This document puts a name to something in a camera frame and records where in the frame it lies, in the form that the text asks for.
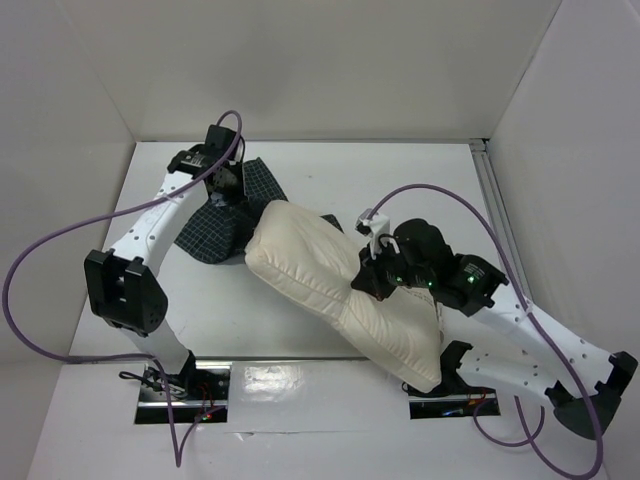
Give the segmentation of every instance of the cream pillow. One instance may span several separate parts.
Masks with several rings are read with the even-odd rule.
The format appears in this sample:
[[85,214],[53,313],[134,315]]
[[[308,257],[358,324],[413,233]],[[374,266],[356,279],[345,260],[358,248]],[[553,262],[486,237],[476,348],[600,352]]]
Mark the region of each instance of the cream pillow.
[[378,302],[353,290],[359,250],[316,213],[277,200],[262,214],[246,263],[380,367],[429,392],[440,383],[440,330],[431,295],[398,288]]

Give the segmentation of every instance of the wire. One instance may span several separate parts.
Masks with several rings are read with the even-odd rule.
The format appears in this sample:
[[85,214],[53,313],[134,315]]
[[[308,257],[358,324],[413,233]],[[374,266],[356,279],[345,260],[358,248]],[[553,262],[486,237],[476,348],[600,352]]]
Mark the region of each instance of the wire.
[[204,407],[207,406],[207,391],[204,389],[202,385],[198,385],[198,388],[202,390],[202,406],[200,407],[200,410],[198,410],[196,417],[198,415],[202,415],[202,413],[204,412]]
[[[458,194],[456,194],[456,193],[454,193],[451,190],[448,190],[446,188],[439,187],[437,185],[430,185],[430,184],[426,184],[426,183],[414,183],[414,184],[410,184],[410,185],[405,185],[403,187],[400,187],[400,188],[392,191],[387,196],[385,196],[382,200],[380,200],[378,202],[378,204],[375,207],[373,207],[373,209],[369,212],[369,215],[368,215],[367,218],[368,219],[373,218],[373,216],[378,212],[378,210],[380,210],[380,207],[382,207],[391,198],[395,197],[399,193],[405,192],[407,190],[414,190],[414,189],[433,190],[433,191],[442,193],[444,195],[447,195],[448,197],[453,198],[457,202],[459,202],[462,205],[464,205],[465,207],[467,207],[467,209],[469,209],[471,211],[471,213],[473,213],[473,215],[478,219],[478,221],[482,224],[482,226],[484,227],[486,232],[489,234],[489,237],[491,237],[491,240],[493,241],[493,244],[495,245],[496,250],[498,251],[498,255],[500,256],[500,260],[502,260],[502,263],[503,263],[504,268],[506,270],[507,276],[509,277],[509,280],[511,281],[511,284],[513,285],[513,289],[514,289],[514,291],[516,293],[516,296],[518,297],[518,301],[520,302],[520,304],[524,308],[525,305],[527,305],[526,298],[524,296],[524,293],[522,292],[522,289],[520,288],[520,285],[518,284],[517,277],[516,277],[516,275],[515,275],[515,273],[513,271],[513,268],[511,267],[511,264],[509,263],[509,259],[507,258],[507,254],[505,253],[504,249],[502,248],[502,245],[500,245],[500,241],[498,240],[498,237],[493,232],[493,229],[491,228],[491,225],[489,225],[489,222],[487,222],[487,220],[482,216],[482,214],[478,211],[478,209],[476,209],[471,203],[469,203],[467,200],[462,198],[460,195],[458,195]],[[525,436],[527,438],[525,445],[526,444],[531,445],[531,448],[533,448],[534,452],[536,452],[538,457],[540,457],[540,459],[549,468],[551,468],[554,472],[556,472],[557,474],[559,474],[559,475],[561,475],[561,476],[563,476],[565,478],[569,478],[571,480],[587,480],[587,479],[593,478],[598,473],[600,468],[602,467],[603,458],[604,458],[604,442],[602,440],[602,428],[600,426],[600,422],[598,421],[598,415],[597,415],[595,407],[593,405],[593,401],[589,397],[589,393],[587,392],[587,389],[584,386],[584,383],[580,379],[580,376],[578,375],[578,372],[575,370],[575,368],[573,368],[573,366],[571,365],[571,363],[569,362],[569,360],[567,359],[565,354],[562,352],[560,347],[558,347],[558,345],[553,340],[553,338],[551,338],[551,336],[542,327],[542,325],[540,324],[540,322],[536,318],[535,314],[533,312],[529,312],[529,314],[527,316],[528,316],[529,320],[531,321],[531,324],[536,329],[536,331],[540,334],[540,336],[545,340],[545,342],[547,342],[549,347],[551,347],[551,349],[554,351],[554,353],[558,356],[558,358],[560,359],[562,364],[565,366],[565,368],[569,372],[569,375],[571,376],[571,378],[575,382],[576,386],[578,387],[578,390],[580,391],[580,395],[582,396],[582,399],[585,402],[585,406],[586,406],[587,412],[589,414],[589,419],[591,420],[591,423],[593,425],[594,437],[595,437],[595,441],[596,441],[596,458],[594,460],[593,466],[591,467],[591,469],[588,472],[586,472],[584,474],[578,474],[578,475],[572,474],[572,473],[569,473],[569,472],[565,472],[564,470],[561,470],[560,468],[555,466],[553,463],[551,463],[551,461],[549,459],[547,459],[542,454],[542,452],[540,451],[540,449],[536,445],[535,438],[531,435],[531,433],[529,431],[529,427],[528,427],[527,422],[526,422],[526,419],[524,417],[524,413],[522,412],[522,408],[520,408],[520,399],[516,397],[515,401],[516,401],[516,407],[518,408],[518,417],[520,418],[520,423],[522,423],[522,428],[523,428]],[[504,442],[500,442],[499,440],[493,438],[492,436],[490,436],[488,433],[486,433],[482,429],[480,430],[480,432],[486,438],[488,438],[489,440],[491,440],[494,443],[497,443],[498,445],[500,445],[501,443],[504,443]]]
[[[220,160],[218,160],[214,165],[212,165],[207,171],[203,172],[200,176],[196,177],[191,182],[178,188],[177,190],[174,190],[165,196],[151,200],[150,202],[142,203],[135,207],[125,208],[124,210],[120,210],[117,212],[105,213],[104,215],[99,215],[97,217],[89,218],[87,220],[74,223],[73,225],[69,225],[68,227],[61,228],[60,230],[57,230],[53,233],[50,233],[49,235],[42,237],[41,239],[37,240],[33,244],[29,245],[13,261],[13,263],[9,267],[9,270],[7,271],[7,275],[4,279],[4,284],[2,286],[2,311],[4,313],[5,320],[9,325],[9,328],[11,329],[13,334],[18,338],[18,340],[20,340],[25,346],[27,346],[34,352],[42,355],[43,357],[49,358],[51,360],[58,360],[64,363],[70,363],[70,364],[98,363],[98,362],[108,362],[113,360],[148,360],[153,362],[156,365],[156,367],[158,368],[158,371],[160,372],[160,377],[162,378],[162,383],[164,385],[164,391],[167,396],[167,416],[169,417],[169,430],[171,432],[171,441],[173,443],[173,452],[175,456],[176,467],[178,468],[182,464],[182,451],[184,448],[184,444],[187,440],[187,437],[193,431],[196,425],[202,420],[203,417],[200,417],[199,419],[193,422],[193,424],[189,427],[184,437],[182,438],[182,442],[180,443],[180,445],[178,445],[178,436],[176,434],[176,426],[175,426],[175,421],[173,417],[173,407],[171,405],[171,389],[169,386],[169,379],[167,377],[166,372],[164,371],[164,368],[162,367],[162,364],[153,355],[149,355],[147,353],[124,353],[119,355],[86,356],[86,355],[59,355],[57,353],[49,352],[48,350],[45,350],[44,348],[33,343],[18,328],[18,325],[16,324],[15,319],[13,318],[13,315],[11,313],[11,308],[9,306],[9,293],[11,290],[11,282],[13,281],[13,277],[15,276],[16,271],[18,270],[18,267],[20,267],[20,264],[22,264],[22,262],[38,247],[44,245],[45,243],[61,235],[72,232],[82,227],[86,227],[87,225],[92,225],[94,223],[102,222],[104,220],[111,220],[113,218],[123,217],[131,213],[136,213],[141,210],[146,210],[148,208],[155,207],[156,205],[160,205],[161,203],[166,202],[167,200],[177,197],[178,195],[184,193],[185,191],[187,191],[188,189],[190,189],[191,187],[193,187],[194,185],[201,182],[206,177],[208,177],[209,175],[211,175],[212,173],[220,169],[222,165],[224,165],[229,160],[231,153],[238,146],[239,142],[242,139],[242,117],[235,110],[228,110],[225,113],[223,113],[218,119],[218,121],[216,122],[216,125],[220,125],[230,115],[234,116],[238,122],[236,134],[233,137],[231,145],[229,146],[227,151],[224,152],[224,155],[222,155],[222,157],[220,157]],[[205,412],[205,413],[209,414],[209,413],[212,413],[213,411],[215,411],[215,409],[209,410],[208,412]]]
[[209,391],[209,405],[213,408],[213,395],[211,393],[211,387],[209,387],[208,383],[205,383],[207,390]]
[[[518,399],[518,397],[515,397],[515,399],[516,399],[516,407],[517,407],[520,404],[520,400]],[[491,435],[489,435],[486,432],[484,428],[482,428],[482,426],[480,425],[480,420],[478,420],[478,417],[480,415],[480,410],[482,410],[484,406],[488,405],[492,400],[493,399],[488,399],[488,400],[485,400],[484,402],[479,403],[478,406],[473,410],[473,423],[476,425],[476,428],[480,431],[480,433],[484,435],[486,438],[491,440],[493,443],[500,445],[501,447],[516,448],[516,447],[525,447],[527,445],[530,445],[531,441],[535,440],[538,437],[538,435],[540,435],[540,433],[542,432],[542,428],[544,427],[544,421],[546,416],[546,411],[544,407],[540,407],[540,420],[538,421],[538,426],[536,427],[536,431],[533,432],[533,434],[531,435],[531,438],[525,438],[520,442],[504,442],[502,440],[498,440],[497,438],[493,438]]]
[[471,407],[476,403],[483,403],[487,398],[487,390],[484,388],[482,389],[482,395],[480,396],[480,398],[471,398],[471,395],[471,393],[467,395],[467,400],[469,400],[469,404],[467,405],[467,407]]
[[151,390],[154,389],[154,384],[147,377],[141,377],[140,375],[136,375],[135,373],[122,371],[118,374],[118,377],[122,380],[137,380],[141,384],[149,387]]

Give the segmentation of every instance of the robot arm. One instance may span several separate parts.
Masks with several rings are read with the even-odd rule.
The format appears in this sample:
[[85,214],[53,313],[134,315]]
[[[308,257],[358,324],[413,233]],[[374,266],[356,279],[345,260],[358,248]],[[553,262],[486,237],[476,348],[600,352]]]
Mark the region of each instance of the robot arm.
[[454,341],[441,357],[443,383],[486,386],[534,398],[553,409],[574,433],[593,438],[584,399],[559,357],[527,318],[535,314],[586,386],[603,431],[620,404],[637,361],[626,352],[611,354],[578,337],[530,300],[521,305],[506,276],[475,255],[454,255],[440,230],[412,219],[389,234],[389,220],[360,217],[356,228],[371,237],[360,252],[361,269],[352,287],[382,301],[397,287],[428,288],[434,300],[459,310],[507,337],[535,358],[519,364]]
[[[155,198],[184,187],[208,170],[230,148],[234,136],[232,130],[212,125],[204,144],[181,151],[172,159]],[[84,262],[92,312],[118,328],[141,352],[155,356],[178,387],[195,384],[190,381],[196,374],[195,357],[180,343],[165,318],[168,299],[156,277],[169,247],[209,195],[242,188],[238,184],[229,186],[228,182],[237,178],[235,170],[241,168],[240,148],[232,152],[230,167],[146,210],[111,248],[105,252],[93,250]]]

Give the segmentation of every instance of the dark plaid cloth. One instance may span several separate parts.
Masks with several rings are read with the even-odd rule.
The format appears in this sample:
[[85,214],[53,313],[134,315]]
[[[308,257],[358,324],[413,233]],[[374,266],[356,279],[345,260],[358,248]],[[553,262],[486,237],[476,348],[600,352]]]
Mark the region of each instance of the dark plaid cloth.
[[[227,205],[208,199],[178,235],[176,245],[196,260],[215,264],[242,254],[269,202],[287,200],[260,158],[244,162],[242,176],[245,194],[242,201]],[[333,215],[322,218],[342,231]]]

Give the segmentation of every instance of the purple cable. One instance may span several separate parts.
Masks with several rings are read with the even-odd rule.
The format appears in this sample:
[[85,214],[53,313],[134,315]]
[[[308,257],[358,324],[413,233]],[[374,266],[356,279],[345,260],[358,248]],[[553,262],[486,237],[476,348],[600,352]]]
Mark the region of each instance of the purple cable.
[[[415,183],[415,184],[405,185],[404,187],[400,187],[400,188],[394,190],[393,192],[391,192],[387,196],[385,196],[382,200],[380,200],[378,202],[378,204],[375,207],[373,207],[371,212],[369,212],[368,218],[371,219],[378,212],[378,210],[380,210],[380,207],[382,207],[385,203],[387,203],[391,198],[395,197],[397,194],[399,194],[401,192],[404,192],[404,191],[407,191],[407,190],[413,190],[413,189],[425,189],[425,190],[433,190],[433,191],[436,191],[436,192],[440,192],[440,193],[442,193],[444,195],[447,195],[448,197],[453,198],[454,200],[458,201],[459,203],[463,204],[465,207],[467,207],[471,211],[471,213],[473,213],[473,215],[480,221],[480,223],[482,224],[484,229],[487,231],[487,233],[489,234],[489,237],[491,237],[491,240],[493,241],[493,243],[494,243],[494,245],[496,247],[496,250],[498,251],[498,255],[500,256],[500,259],[502,260],[502,263],[504,264],[504,268],[506,270],[507,276],[509,277],[509,280],[511,281],[511,284],[513,285],[513,289],[516,292],[516,296],[518,297],[518,301],[520,302],[521,305],[526,305],[527,303],[526,303],[526,300],[525,300],[525,296],[524,296],[524,294],[522,292],[522,289],[520,288],[520,285],[517,282],[517,278],[516,278],[516,276],[515,276],[515,274],[513,272],[513,269],[511,268],[511,264],[509,263],[509,260],[507,258],[507,254],[505,253],[504,249],[502,248],[502,245],[500,245],[500,240],[498,240],[498,237],[493,232],[493,230],[491,228],[491,225],[489,225],[489,222],[487,222],[487,220],[485,220],[485,218],[482,216],[482,214],[473,205],[471,205],[468,201],[466,201],[460,195],[458,195],[458,194],[456,194],[456,193],[454,193],[454,192],[452,192],[450,190],[447,190],[446,188],[439,187],[437,185],[429,185],[429,184],[426,184],[426,183]],[[593,467],[591,467],[591,469],[587,473],[580,474],[580,475],[575,475],[575,474],[572,474],[572,473],[569,473],[569,472],[565,472],[564,470],[561,470],[560,468],[555,466],[553,463],[551,463],[551,461],[547,457],[544,456],[544,454],[541,452],[540,448],[536,445],[535,436],[531,435],[531,432],[529,431],[529,426],[527,425],[527,421],[526,421],[526,419],[524,417],[524,413],[523,413],[522,407],[520,405],[520,399],[518,397],[516,397],[515,401],[516,401],[516,408],[518,409],[518,417],[520,418],[520,422],[522,423],[522,428],[523,428],[525,436],[526,436],[526,440],[524,441],[523,445],[527,445],[527,444],[531,445],[531,447],[536,452],[538,457],[540,457],[540,459],[551,470],[556,472],[558,475],[561,475],[561,476],[563,476],[565,478],[569,478],[571,480],[587,480],[587,479],[593,478],[598,473],[600,468],[602,467],[602,462],[603,462],[603,457],[604,457],[604,443],[603,443],[603,440],[602,440],[602,428],[600,426],[600,422],[598,421],[598,416],[597,416],[596,410],[595,410],[595,408],[593,406],[593,402],[591,401],[591,398],[589,397],[589,393],[587,392],[587,389],[584,386],[584,383],[582,383],[582,380],[580,379],[580,376],[578,375],[578,372],[576,372],[576,370],[573,368],[573,366],[571,365],[571,363],[569,362],[569,360],[567,359],[565,354],[560,349],[560,347],[558,347],[558,345],[553,340],[553,338],[551,338],[551,336],[545,331],[545,329],[542,327],[542,325],[540,325],[540,322],[538,322],[538,319],[536,318],[536,316],[533,313],[529,313],[528,317],[529,317],[529,320],[531,321],[531,323],[533,324],[533,326],[535,327],[535,329],[540,334],[540,336],[542,336],[542,338],[544,338],[545,342],[547,342],[549,347],[551,347],[551,349],[558,356],[558,358],[560,359],[562,364],[565,366],[565,368],[569,372],[569,375],[571,375],[571,378],[573,379],[573,381],[575,382],[576,386],[578,387],[578,390],[580,391],[580,395],[582,395],[582,398],[585,401],[585,405],[587,407],[587,412],[589,413],[589,419],[591,420],[591,423],[593,425],[593,431],[594,431],[594,434],[595,434],[596,459],[594,461]],[[475,421],[476,421],[476,425],[479,425],[479,423],[477,421],[478,408],[476,408],[476,411],[474,412],[474,418],[475,418]],[[485,437],[487,437],[489,440],[491,440],[494,443],[497,443],[498,445],[501,445],[501,444],[505,443],[505,442],[501,442],[501,441],[496,440],[495,438],[491,437],[489,434],[487,434],[482,429],[480,429],[480,432]],[[503,446],[522,446],[520,444],[522,444],[522,442],[518,442],[517,444],[503,445]]]
[[[518,408],[518,412],[520,412],[520,407],[519,407],[520,399],[518,397],[515,397],[515,399],[516,399],[516,407]],[[544,407],[540,407],[540,421],[538,422],[538,427],[536,428],[536,431],[533,432],[533,435],[531,435],[530,439],[526,438],[520,442],[505,442],[503,440],[498,440],[497,438],[494,438],[491,435],[489,435],[487,431],[484,428],[482,428],[482,425],[480,425],[480,420],[478,420],[478,415],[480,414],[480,410],[482,410],[482,407],[487,405],[490,401],[491,400],[485,400],[484,402],[478,404],[478,406],[473,410],[473,423],[475,423],[476,428],[480,431],[480,433],[485,438],[488,438],[493,443],[500,445],[501,447],[507,447],[507,448],[524,447],[526,445],[530,445],[531,440],[538,438],[538,435],[540,435],[540,433],[542,432],[542,427],[544,427],[544,420],[546,415]]]
[[166,202],[170,198],[176,197],[176,196],[184,193],[186,190],[190,189],[195,184],[197,184],[197,183],[201,182],[202,180],[204,180],[207,176],[209,176],[212,173],[216,172],[220,167],[222,167],[222,165],[224,165],[229,160],[229,156],[231,155],[231,153],[236,148],[236,146],[238,145],[238,143],[240,142],[240,140],[242,138],[241,137],[241,135],[242,135],[242,117],[235,110],[228,110],[225,113],[223,113],[220,116],[220,118],[218,119],[218,121],[216,122],[216,125],[220,125],[229,115],[233,115],[234,117],[236,117],[236,120],[238,122],[236,135],[233,137],[233,141],[231,142],[231,145],[229,146],[227,151],[224,152],[224,155],[220,158],[220,160],[218,160],[214,165],[212,165],[211,168],[209,168],[206,172],[202,173],[199,177],[195,178],[194,180],[192,180],[188,184],[178,188],[177,190],[174,190],[173,192],[171,192],[171,193],[169,193],[169,194],[167,194],[165,196],[156,198],[155,200],[151,200],[150,202],[143,203],[143,204],[138,205],[136,207],[126,208],[124,210],[120,210],[120,211],[117,211],[117,212],[106,213],[104,215],[99,215],[97,217],[89,218],[88,220],[83,220],[81,222],[74,223],[73,225],[69,225],[68,227],[62,228],[62,229],[57,230],[57,231],[55,231],[53,233],[50,233],[49,235],[46,235],[46,236],[42,237],[40,240],[38,240],[35,243],[29,245],[20,255],[18,255],[18,258],[16,258],[14,260],[14,262],[11,264],[11,266],[9,267],[9,270],[7,272],[7,276],[4,279],[4,285],[2,287],[2,311],[4,312],[4,317],[5,317],[6,321],[7,321],[7,324],[9,325],[9,328],[11,329],[13,334],[16,337],[18,337],[18,340],[20,340],[23,344],[25,344],[28,348],[30,348],[34,352],[36,352],[36,353],[38,353],[38,354],[40,354],[40,355],[42,355],[44,357],[50,358],[51,360],[58,360],[58,361],[61,361],[61,362],[71,363],[71,364],[108,362],[108,361],[111,361],[111,360],[151,360],[158,367],[158,371],[160,372],[160,376],[162,377],[162,382],[164,383],[164,391],[165,391],[165,394],[167,396],[167,409],[168,409],[167,414],[168,414],[168,417],[169,417],[169,429],[171,431],[171,440],[173,442],[173,451],[174,451],[175,460],[176,460],[176,467],[180,467],[180,465],[182,464],[182,450],[184,448],[184,444],[185,444],[185,442],[187,440],[188,435],[193,431],[193,429],[200,422],[200,420],[202,420],[204,415],[208,415],[208,414],[214,412],[219,407],[216,407],[216,408],[214,408],[212,410],[209,410],[208,412],[205,412],[205,414],[203,416],[201,416],[200,418],[196,419],[194,421],[194,423],[191,425],[191,427],[189,427],[189,429],[185,433],[185,435],[184,435],[184,437],[182,439],[182,443],[180,444],[180,446],[178,446],[178,437],[176,435],[176,426],[175,426],[175,421],[174,421],[174,417],[173,417],[173,408],[172,408],[172,405],[171,405],[171,392],[170,392],[170,389],[169,389],[169,380],[167,378],[166,372],[164,371],[164,368],[162,367],[160,362],[153,355],[149,355],[149,354],[146,354],[146,353],[123,353],[123,354],[119,354],[119,355],[80,356],[80,355],[58,355],[56,353],[49,352],[49,351],[45,350],[44,348],[39,347],[38,345],[33,343],[31,340],[29,340],[20,331],[20,329],[18,328],[18,326],[17,326],[17,324],[16,324],[16,322],[15,322],[15,320],[13,318],[13,315],[11,314],[11,309],[9,308],[9,290],[11,288],[11,282],[13,281],[13,277],[15,276],[16,271],[18,270],[18,267],[20,266],[20,264],[34,250],[36,250],[41,245],[43,245],[43,244],[49,242],[50,240],[53,240],[54,238],[57,238],[57,237],[59,237],[61,235],[64,235],[64,234],[69,233],[69,232],[72,232],[72,231],[77,230],[77,229],[82,228],[82,227],[86,227],[87,225],[92,225],[94,223],[102,222],[104,220],[110,220],[112,218],[122,217],[124,215],[129,215],[131,213],[135,213],[135,212],[139,212],[141,210],[146,210],[148,208],[155,207],[156,205],[159,205],[159,204],[161,204],[163,202]]

